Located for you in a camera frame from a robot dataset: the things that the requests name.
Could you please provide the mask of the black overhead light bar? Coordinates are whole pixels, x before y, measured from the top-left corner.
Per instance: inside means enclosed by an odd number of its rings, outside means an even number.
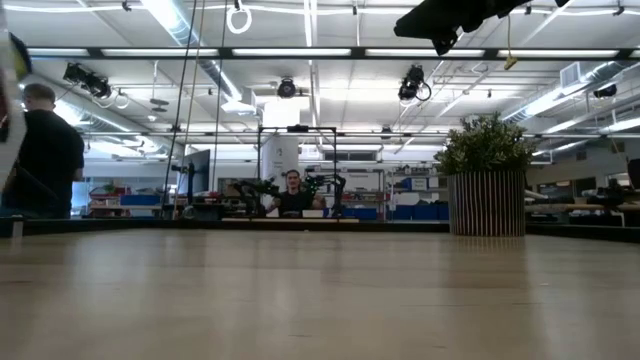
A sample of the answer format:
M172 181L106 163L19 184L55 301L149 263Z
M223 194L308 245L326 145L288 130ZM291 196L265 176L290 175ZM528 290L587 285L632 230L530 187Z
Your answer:
M301 59L301 60L442 60L442 61L502 61L514 57L522 61L640 61L640 48L612 49L536 49L536 48L454 48L440 55L432 48L390 47L159 47L159 48L99 48L99 47L30 47L35 59L94 60L160 60L160 59Z

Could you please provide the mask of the background storage shelf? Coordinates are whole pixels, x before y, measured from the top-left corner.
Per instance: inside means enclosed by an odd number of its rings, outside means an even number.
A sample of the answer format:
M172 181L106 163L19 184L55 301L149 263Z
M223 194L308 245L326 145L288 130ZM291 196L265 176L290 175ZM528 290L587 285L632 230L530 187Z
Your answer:
M331 174L333 169L321 166L309 167L308 174ZM342 205L344 218L355 218L362 222L404 222L387 218L387 211L396 205L416 205L420 203L447 203L447 179L433 167L424 164L402 164L394 168L346 168L337 170L346 179ZM325 214L330 216L333 205L333 190L321 187L321 194L327 200Z

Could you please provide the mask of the black monitor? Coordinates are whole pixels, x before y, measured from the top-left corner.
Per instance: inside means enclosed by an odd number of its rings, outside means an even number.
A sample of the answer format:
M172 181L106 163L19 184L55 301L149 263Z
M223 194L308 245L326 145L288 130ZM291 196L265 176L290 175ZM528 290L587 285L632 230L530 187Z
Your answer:
M185 156L180 165L172 166L173 171L178 174L179 195L209 191L210 159L210 150L199 151Z

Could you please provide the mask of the blue storage bin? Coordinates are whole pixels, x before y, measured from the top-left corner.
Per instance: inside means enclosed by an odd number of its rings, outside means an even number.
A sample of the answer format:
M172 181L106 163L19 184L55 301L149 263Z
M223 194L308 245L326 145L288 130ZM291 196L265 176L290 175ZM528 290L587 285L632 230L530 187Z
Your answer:
M159 206L161 201L158 195L122 195L120 197L122 206Z
M396 205L394 210L387 211L387 218L394 221L448 221L449 208L447 203Z

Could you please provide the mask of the potted plant in striped pot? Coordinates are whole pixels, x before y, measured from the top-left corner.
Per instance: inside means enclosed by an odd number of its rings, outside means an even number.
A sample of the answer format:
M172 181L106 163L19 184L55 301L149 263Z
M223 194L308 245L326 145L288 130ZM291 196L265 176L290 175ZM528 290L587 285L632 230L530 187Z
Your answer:
M461 121L436 153L447 178L449 227L454 235L522 237L525 189L535 143L525 129L497 113Z

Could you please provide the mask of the background workbench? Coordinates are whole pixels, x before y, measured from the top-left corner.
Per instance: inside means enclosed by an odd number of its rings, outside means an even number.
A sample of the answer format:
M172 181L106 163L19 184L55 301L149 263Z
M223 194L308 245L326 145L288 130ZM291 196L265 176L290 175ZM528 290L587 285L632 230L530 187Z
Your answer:
M552 198L530 190L525 191L525 211L536 214L556 214L559 218L571 214L609 215L627 225L626 214L640 212L640 190L628 187L618 189L598 188L589 190L586 197L576 197L573 202L568 198Z

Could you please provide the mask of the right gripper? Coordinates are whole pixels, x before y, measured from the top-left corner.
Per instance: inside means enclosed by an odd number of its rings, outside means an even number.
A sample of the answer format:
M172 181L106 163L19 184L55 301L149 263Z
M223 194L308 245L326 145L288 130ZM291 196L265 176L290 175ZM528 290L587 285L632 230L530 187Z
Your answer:
M394 33L398 37L432 39L433 15L440 20L442 36L432 43L439 56L447 54L458 41L457 30L471 33L479 28L485 19L508 15L514 8L527 0L434 0L432 11L409 12L401 16L395 24Z

